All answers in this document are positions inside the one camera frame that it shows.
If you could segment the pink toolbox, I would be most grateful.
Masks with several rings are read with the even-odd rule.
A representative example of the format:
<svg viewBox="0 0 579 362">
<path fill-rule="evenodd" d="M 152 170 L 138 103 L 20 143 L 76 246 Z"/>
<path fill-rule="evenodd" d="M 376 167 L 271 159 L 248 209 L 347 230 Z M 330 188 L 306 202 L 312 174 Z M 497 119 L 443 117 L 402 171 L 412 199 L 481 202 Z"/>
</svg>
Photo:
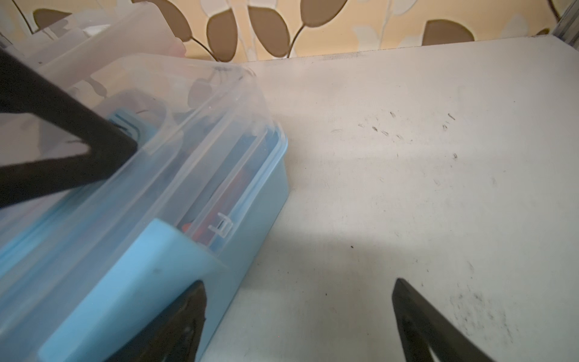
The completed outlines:
<svg viewBox="0 0 579 362">
<path fill-rule="evenodd" d="M 138 2 L 68 15 L 4 52 L 66 89 L 131 54 L 184 57 L 158 6 Z"/>
</svg>

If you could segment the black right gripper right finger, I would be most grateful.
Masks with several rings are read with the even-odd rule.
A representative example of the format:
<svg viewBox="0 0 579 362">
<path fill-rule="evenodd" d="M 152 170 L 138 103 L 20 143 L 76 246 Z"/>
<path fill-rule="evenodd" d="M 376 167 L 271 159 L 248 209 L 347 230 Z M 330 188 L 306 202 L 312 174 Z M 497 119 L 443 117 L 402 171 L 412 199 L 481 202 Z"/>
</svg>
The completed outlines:
<svg viewBox="0 0 579 362">
<path fill-rule="evenodd" d="M 391 295 L 407 361 L 490 361 L 408 281 L 398 278 Z"/>
</svg>

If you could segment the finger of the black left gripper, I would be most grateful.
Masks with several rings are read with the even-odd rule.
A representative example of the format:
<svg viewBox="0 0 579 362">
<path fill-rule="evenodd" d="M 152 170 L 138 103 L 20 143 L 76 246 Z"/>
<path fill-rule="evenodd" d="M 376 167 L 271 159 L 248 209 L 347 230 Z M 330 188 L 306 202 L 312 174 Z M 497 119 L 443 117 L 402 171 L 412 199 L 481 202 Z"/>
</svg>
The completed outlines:
<svg viewBox="0 0 579 362">
<path fill-rule="evenodd" d="M 112 176 L 137 151 L 137 142 L 64 90 L 1 52 L 1 111 L 33 114 L 78 137 L 88 150 L 64 158 L 1 168 L 3 208 Z"/>
</svg>

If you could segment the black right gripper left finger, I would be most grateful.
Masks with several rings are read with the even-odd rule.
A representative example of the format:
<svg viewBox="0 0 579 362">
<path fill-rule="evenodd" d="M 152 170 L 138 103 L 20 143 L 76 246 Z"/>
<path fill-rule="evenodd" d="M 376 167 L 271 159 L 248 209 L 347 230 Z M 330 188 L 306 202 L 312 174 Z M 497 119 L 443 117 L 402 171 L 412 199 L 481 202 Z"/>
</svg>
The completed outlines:
<svg viewBox="0 0 579 362">
<path fill-rule="evenodd" d="M 109 361 L 194 361 L 206 321 L 202 281 L 180 294 Z"/>
</svg>

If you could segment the light blue toolbox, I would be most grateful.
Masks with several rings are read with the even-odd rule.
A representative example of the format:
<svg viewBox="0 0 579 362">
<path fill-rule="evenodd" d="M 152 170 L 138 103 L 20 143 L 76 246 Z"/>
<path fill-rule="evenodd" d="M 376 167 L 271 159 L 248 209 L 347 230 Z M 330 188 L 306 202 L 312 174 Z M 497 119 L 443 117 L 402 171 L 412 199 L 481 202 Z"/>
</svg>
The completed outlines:
<svg viewBox="0 0 579 362">
<path fill-rule="evenodd" d="M 289 195 L 255 73 L 133 54 L 60 89 L 137 151 L 107 179 L 1 206 L 1 359 L 109 361 L 202 281 L 199 361 Z M 87 150 L 1 111 L 1 168 Z"/>
</svg>

